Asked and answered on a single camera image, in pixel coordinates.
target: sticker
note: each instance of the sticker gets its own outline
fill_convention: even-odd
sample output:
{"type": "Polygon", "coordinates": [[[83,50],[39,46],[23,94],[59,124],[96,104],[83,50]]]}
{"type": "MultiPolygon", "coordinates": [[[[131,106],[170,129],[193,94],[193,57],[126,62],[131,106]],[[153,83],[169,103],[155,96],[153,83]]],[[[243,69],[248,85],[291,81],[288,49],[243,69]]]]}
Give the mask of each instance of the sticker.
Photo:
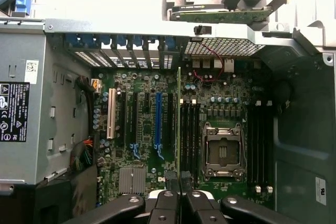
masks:
{"type": "Polygon", "coordinates": [[[36,84],[37,82],[38,60],[27,60],[25,82],[36,84]]]}
{"type": "Polygon", "coordinates": [[[326,191],[326,181],[322,178],[315,178],[315,187],[316,187],[316,201],[327,205],[327,191],[326,191]]]}
{"type": "Polygon", "coordinates": [[[0,142],[26,142],[28,82],[0,82],[0,142]]]}

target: white pci slot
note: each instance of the white pci slot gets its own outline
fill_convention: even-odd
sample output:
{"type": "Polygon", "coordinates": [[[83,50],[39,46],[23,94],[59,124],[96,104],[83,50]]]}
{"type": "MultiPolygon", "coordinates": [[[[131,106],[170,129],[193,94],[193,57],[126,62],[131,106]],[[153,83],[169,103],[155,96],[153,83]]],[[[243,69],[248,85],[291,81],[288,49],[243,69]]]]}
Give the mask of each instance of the white pci slot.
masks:
{"type": "Polygon", "coordinates": [[[116,109],[116,97],[117,90],[109,89],[109,107],[107,114],[107,139],[114,138],[114,129],[115,129],[115,109],[116,109]]]}

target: screw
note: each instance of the screw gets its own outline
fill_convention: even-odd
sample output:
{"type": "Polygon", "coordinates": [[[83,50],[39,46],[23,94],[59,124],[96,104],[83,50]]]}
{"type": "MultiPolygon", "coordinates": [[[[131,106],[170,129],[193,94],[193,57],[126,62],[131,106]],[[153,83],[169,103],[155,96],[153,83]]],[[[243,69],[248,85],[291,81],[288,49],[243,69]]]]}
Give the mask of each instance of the screw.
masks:
{"type": "Polygon", "coordinates": [[[197,191],[193,191],[193,192],[191,193],[191,195],[194,196],[194,197],[196,197],[196,198],[198,198],[198,197],[201,196],[201,194],[200,194],[199,192],[197,192],[197,191]]]}
{"type": "Polygon", "coordinates": [[[170,191],[168,191],[168,192],[164,193],[164,196],[166,196],[166,197],[172,197],[173,194],[170,191]]]}
{"type": "Polygon", "coordinates": [[[235,198],[227,198],[227,202],[231,204],[236,204],[238,201],[235,198]]]}
{"type": "Polygon", "coordinates": [[[130,198],[130,202],[131,203],[136,203],[136,202],[139,202],[139,199],[136,198],[136,197],[133,197],[133,198],[130,198]]]}

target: blue pcie slot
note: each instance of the blue pcie slot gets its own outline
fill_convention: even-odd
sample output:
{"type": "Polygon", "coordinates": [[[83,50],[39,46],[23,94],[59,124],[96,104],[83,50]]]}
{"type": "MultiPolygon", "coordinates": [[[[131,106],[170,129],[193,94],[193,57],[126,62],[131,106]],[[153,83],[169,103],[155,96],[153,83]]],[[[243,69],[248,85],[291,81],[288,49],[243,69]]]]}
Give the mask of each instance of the blue pcie slot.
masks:
{"type": "Polygon", "coordinates": [[[164,160],[161,154],[161,123],[162,123],[162,93],[156,93],[155,97],[155,136],[154,136],[154,149],[158,152],[158,156],[164,160]]]}

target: white label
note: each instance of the white label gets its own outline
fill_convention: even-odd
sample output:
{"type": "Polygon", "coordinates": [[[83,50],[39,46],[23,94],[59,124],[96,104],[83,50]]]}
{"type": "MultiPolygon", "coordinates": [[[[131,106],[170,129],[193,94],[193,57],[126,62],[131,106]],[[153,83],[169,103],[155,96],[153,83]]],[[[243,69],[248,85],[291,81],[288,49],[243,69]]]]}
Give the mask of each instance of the white label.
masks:
{"type": "Polygon", "coordinates": [[[326,191],[326,181],[322,178],[315,178],[315,187],[316,187],[316,201],[327,205],[327,191],[326,191]]]}
{"type": "Polygon", "coordinates": [[[36,84],[37,82],[38,60],[27,60],[25,82],[36,84]]]}

